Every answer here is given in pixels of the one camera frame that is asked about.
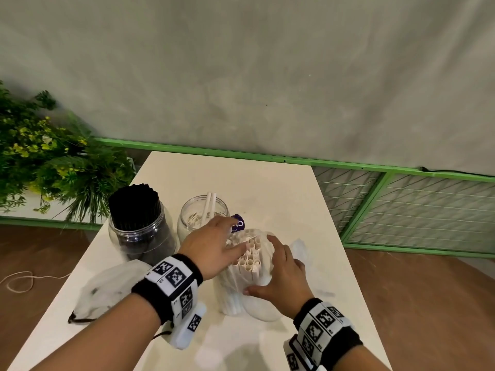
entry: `wire mesh panel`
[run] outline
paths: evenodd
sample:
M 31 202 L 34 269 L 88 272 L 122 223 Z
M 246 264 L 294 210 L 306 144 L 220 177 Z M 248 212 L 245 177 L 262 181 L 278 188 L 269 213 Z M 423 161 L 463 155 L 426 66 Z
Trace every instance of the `wire mesh panel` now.
M 313 172 L 340 234 L 380 173 L 325 167 L 313 167 Z
M 348 242 L 495 252 L 495 184 L 396 174 Z

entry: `jar of black straws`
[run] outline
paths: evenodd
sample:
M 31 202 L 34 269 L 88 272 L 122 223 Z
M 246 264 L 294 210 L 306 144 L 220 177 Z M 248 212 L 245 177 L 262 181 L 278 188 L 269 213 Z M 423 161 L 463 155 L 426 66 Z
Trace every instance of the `jar of black straws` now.
M 130 260 L 153 266 L 175 252 L 158 193 L 147 184 L 122 187 L 108 199 L 108 233 Z

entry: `left hand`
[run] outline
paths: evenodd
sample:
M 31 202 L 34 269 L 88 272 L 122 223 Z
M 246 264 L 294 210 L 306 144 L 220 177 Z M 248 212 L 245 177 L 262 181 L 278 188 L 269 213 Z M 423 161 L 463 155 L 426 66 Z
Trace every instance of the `left hand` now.
M 246 252 L 246 242 L 228 249 L 225 247 L 231 228 L 237 222 L 236 218 L 215 216 L 208 224 L 189 234 L 182 243 L 179 254 L 196 264 L 203 280 L 214 278 Z

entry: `glass jar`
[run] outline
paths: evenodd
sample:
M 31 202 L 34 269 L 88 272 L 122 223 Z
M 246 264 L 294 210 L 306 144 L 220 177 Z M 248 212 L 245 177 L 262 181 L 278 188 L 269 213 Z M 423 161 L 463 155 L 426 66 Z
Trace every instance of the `glass jar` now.
M 165 220 L 164 207 L 154 222 L 138 230 L 120 230 L 108 219 L 108 234 L 129 260 L 139 259 L 154 266 L 175 252 L 175 238 Z
M 177 221 L 177 236 L 179 237 L 179 242 L 181 244 L 189 233 L 201 228 L 201 217 L 203 216 L 203 209 L 206 201 L 206 195 L 199 195 L 189 199 L 182 206 L 181 213 Z M 216 199 L 214 212 L 215 215 L 230 216 L 227 205 L 220 198 Z

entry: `right hand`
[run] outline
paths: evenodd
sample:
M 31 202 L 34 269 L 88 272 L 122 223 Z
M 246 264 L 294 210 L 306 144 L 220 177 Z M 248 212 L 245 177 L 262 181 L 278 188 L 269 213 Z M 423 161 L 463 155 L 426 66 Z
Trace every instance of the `right hand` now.
M 248 286 L 244 294 L 270 301 L 283 315 L 294 319 L 307 300 L 314 298 L 306 280 L 306 268 L 277 237 L 267 238 L 275 248 L 272 279 L 267 286 Z

